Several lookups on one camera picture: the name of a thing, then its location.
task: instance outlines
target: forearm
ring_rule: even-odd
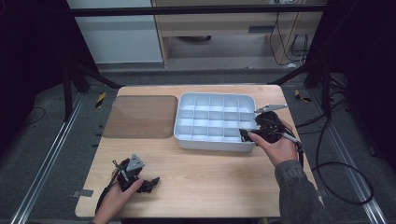
[[[334,223],[299,162],[280,163],[276,167],[276,180],[280,187],[279,206],[283,224]]]

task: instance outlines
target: table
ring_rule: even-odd
[[[186,85],[123,87],[122,95],[175,95],[187,91],[248,94],[256,106],[285,104],[277,85]],[[288,108],[276,113],[294,127]],[[174,136],[157,139],[102,137],[80,197],[79,217],[93,217],[103,188],[118,162],[136,154],[145,164],[139,177],[160,183],[150,193],[136,193],[120,217],[279,217],[279,187],[274,166],[260,147],[249,153],[182,149]],[[315,183],[309,164],[304,170]]]

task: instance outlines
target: storage box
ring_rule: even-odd
[[[174,135],[180,147],[249,152],[240,128],[257,129],[256,104],[249,95],[186,92],[180,96]]]

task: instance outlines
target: gray carpet floor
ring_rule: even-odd
[[[105,73],[110,78],[123,85],[183,85],[183,84],[229,84],[256,83],[262,84],[286,75],[289,69],[250,69],[237,68],[182,70],[182,71],[146,71]],[[303,97],[315,98],[320,93],[320,87],[305,90],[301,85],[304,75],[285,84],[282,90],[289,104],[290,112],[296,124],[303,123],[319,115],[315,102],[305,102],[295,98],[294,90],[301,91]],[[106,124],[111,105],[117,95],[102,83],[89,79],[92,87],[87,93],[76,93],[82,96],[82,105],[76,121],[65,139],[64,145],[56,162],[49,173],[45,185],[36,199],[29,219],[81,221],[75,215],[77,198],[71,197],[74,190],[82,189],[103,125]],[[101,92],[106,92],[106,99],[100,108],[95,108]],[[342,95],[334,95],[334,103],[343,99]],[[352,160],[371,181],[375,189],[375,200],[378,203],[386,221],[396,223],[396,174],[388,163],[369,153],[369,145],[357,125],[353,113],[347,109],[348,104],[338,106],[332,112],[332,125],[336,128],[343,144]],[[50,147],[63,125],[64,96],[62,85],[41,92],[35,100],[35,108],[26,120],[20,132],[8,146],[11,152],[6,158],[1,158],[0,164],[0,223],[8,223],[21,204],[26,192],[35,180],[35,175],[50,150]],[[304,144],[304,149],[311,167],[316,166],[315,155],[319,139],[319,131],[324,124],[320,119],[315,124],[298,129]],[[340,161],[327,129],[320,145],[319,161]],[[343,197],[357,200],[356,191],[344,167],[328,166],[321,169],[323,179]],[[324,189],[316,172],[314,172],[318,187]],[[367,216],[364,206],[345,203],[333,194],[323,198],[323,202],[337,223],[386,223],[373,222]]]

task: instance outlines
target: white wall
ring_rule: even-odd
[[[67,0],[71,8],[151,7],[149,0]],[[153,16],[76,18],[96,63],[162,63]]]

